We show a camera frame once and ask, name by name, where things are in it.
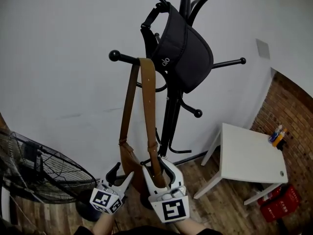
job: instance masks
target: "white wall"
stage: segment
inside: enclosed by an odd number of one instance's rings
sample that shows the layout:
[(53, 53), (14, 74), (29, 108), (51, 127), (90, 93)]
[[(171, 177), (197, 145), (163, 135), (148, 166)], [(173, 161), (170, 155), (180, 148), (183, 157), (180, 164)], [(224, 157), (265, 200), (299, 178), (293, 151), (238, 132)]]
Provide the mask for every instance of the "white wall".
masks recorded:
[[(169, 0), (176, 8), (179, 0)], [(95, 177), (119, 161), (118, 137), (130, 65), (108, 59), (112, 49), (144, 56), (140, 24), (157, 0), (0, 0), (0, 112), (8, 126), (55, 148)], [(211, 0), (194, 28), (215, 62), (245, 57), (245, 66), (213, 70), (184, 100), (203, 111), (181, 110), (171, 161), (205, 151), (221, 122), (249, 127), (270, 84), (268, 63), (258, 57), (264, 0)], [(162, 15), (153, 31), (162, 32)], [(166, 92), (157, 94), (162, 129)], [(148, 157), (138, 89), (129, 143)]]
[(270, 65), (313, 97), (313, 0), (264, 0)]

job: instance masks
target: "bag strap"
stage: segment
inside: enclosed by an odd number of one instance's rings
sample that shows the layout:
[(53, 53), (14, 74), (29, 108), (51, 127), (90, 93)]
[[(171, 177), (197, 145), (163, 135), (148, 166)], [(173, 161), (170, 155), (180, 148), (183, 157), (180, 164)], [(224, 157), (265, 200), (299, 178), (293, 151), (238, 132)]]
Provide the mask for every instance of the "bag strap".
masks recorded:
[(164, 5), (162, 3), (157, 3), (156, 8), (153, 8), (153, 10), (150, 12), (146, 20), (141, 24), (141, 34), (143, 36), (143, 40), (145, 42), (146, 47), (146, 57), (152, 58), (153, 53), (157, 48), (157, 40), (152, 31), (150, 30), (151, 24), (155, 21), (159, 13), (165, 13), (169, 12), (168, 8), (164, 8)]
[[(157, 141), (156, 141), (156, 70), (151, 59), (139, 58), (141, 66), (141, 83), (143, 109), (148, 136), (148, 152), (151, 158), (151, 165), (154, 176), (161, 175), (161, 167), (158, 162)], [(127, 140), (127, 133), (131, 119), (131, 113), (136, 91), (139, 66), (133, 65), (128, 83), (122, 126), (120, 132), (120, 145)]]

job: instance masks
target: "black bag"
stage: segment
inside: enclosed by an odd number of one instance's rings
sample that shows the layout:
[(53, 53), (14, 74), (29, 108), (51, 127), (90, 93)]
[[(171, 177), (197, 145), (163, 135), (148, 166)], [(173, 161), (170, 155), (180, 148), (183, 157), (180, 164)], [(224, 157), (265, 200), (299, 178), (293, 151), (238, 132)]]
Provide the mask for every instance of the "black bag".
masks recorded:
[[(159, 13), (169, 13), (162, 37), (157, 40), (150, 30)], [(206, 41), (187, 24), (179, 12), (168, 2), (156, 4), (141, 25), (147, 58), (152, 59), (157, 71), (173, 72), (184, 93), (194, 90), (210, 73), (213, 54)]]

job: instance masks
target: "table leg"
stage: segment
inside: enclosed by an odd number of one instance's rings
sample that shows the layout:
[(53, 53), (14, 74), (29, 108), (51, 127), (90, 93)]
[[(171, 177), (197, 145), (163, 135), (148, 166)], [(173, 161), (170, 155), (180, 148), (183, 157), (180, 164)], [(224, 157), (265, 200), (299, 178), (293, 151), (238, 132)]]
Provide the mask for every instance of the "table leg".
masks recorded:
[(202, 195), (207, 193), (211, 188), (213, 188), (219, 181), (222, 180), (221, 172), (219, 171), (214, 175), (213, 178), (210, 179), (200, 190), (194, 195), (195, 199), (200, 198)]
[(272, 190), (274, 190), (275, 188), (279, 187), (280, 185), (281, 185), (281, 183), (270, 185), (269, 187), (267, 187), (263, 191), (259, 192), (258, 194), (254, 195), (253, 197), (245, 200), (244, 201), (244, 205), (251, 204), (252, 202), (258, 200), (259, 198), (264, 197), (266, 194), (270, 193)]
[(218, 135), (215, 137), (214, 141), (212, 142), (210, 148), (208, 149), (206, 155), (204, 156), (201, 165), (204, 166), (212, 156), (214, 150), (218, 145), (221, 145), (221, 131), (219, 131)]

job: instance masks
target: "wooden floor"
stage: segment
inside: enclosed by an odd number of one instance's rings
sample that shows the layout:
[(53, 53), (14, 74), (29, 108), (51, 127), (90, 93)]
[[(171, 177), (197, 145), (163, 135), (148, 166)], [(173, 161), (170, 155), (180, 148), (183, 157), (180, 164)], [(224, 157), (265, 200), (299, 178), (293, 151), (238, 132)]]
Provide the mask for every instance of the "wooden floor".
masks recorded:
[[(219, 154), (201, 166), (201, 159), (180, 165), (189, 196), (195, 192), (218, 171)], [(189, 198), (191, 218), (206, 227), (223, 234), (279, 234), (276, 223), (267, 223), (262, 217), (256, 203), (244, 206), (243, 201), (254, 195), (252, 184), (231, 180), (222, 180), (210, 192), (199, 200)], [(153, 211), (140, 204), (139, 195), (133, 189), (128, 190), (126, 203), (117, 212), (114, 232), (128, 230), (142, 225), (151, 225), (164, 229), (170, 226), (161, 224)], [(17, 203), (29, 220), (48, 235), (73, 234), (78, 226), (91, 228), (93, 223), (82, 219), (75, 209), (75, 204), (43, 205), (16, 198)], [(32, 225), (17, 209), (18, 221), (22, 226)]]

